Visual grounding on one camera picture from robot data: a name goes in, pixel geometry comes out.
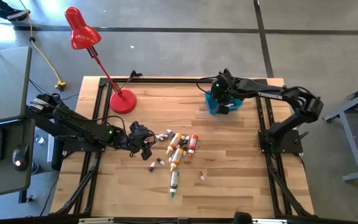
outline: yellow plug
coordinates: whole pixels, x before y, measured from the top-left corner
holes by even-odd
[[[65,91],[65,87],[66,87],[66,83],[61,80],[58,80],[57,84],[55,85],[55,88],[60,91]]]

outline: computer mouse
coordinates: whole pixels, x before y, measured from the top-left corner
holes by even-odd
[[[15,170],[26,170],[30,163],[29,145],[26,143],[18,144],[13,150],[12,161]]]

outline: lamp base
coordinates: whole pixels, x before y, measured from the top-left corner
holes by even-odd
[[[121,90],[122,98],[117,93],[110,97],[110,107],[117,114],[131,112],[136,106],[136,97],[130,90]]]

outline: yellow cable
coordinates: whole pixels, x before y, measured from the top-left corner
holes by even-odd
[[[27,16],[29,17],[29,22],[30,22],[30,36],[33,37],[32,35],[32,23],[31,23],[31,18],[30,18],[30,14],[27,10],[27,8],[24,6],[22,0],[20,0],[20,3],[22,4],[22,6],[24,7],[24,10],[27,13]],[[58,82],[62,82],[62,79],[60,78],[60,75],[57,73],[57,71],[55,70],[55,68],[53,67],[53,65],[50,63],[49,59],[42,53],[42,51],[34,44],[34,41],[31,40],[31,44],[35,47],[35,49],[38,50],[38,52],[40,52],[40,54],[44,57],[45,61],[47,61],[48,65],[50,66],[50,68],[53,70],[53,72],[55,72],[55,75],[57,77]]]

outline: lamp shade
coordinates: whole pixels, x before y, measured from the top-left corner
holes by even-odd
[[[70,43],[73,49],[92,47],[102,39],[98,31],[86,25],[80,10],[76,7],[66,9],[65,16],[71,27]]]

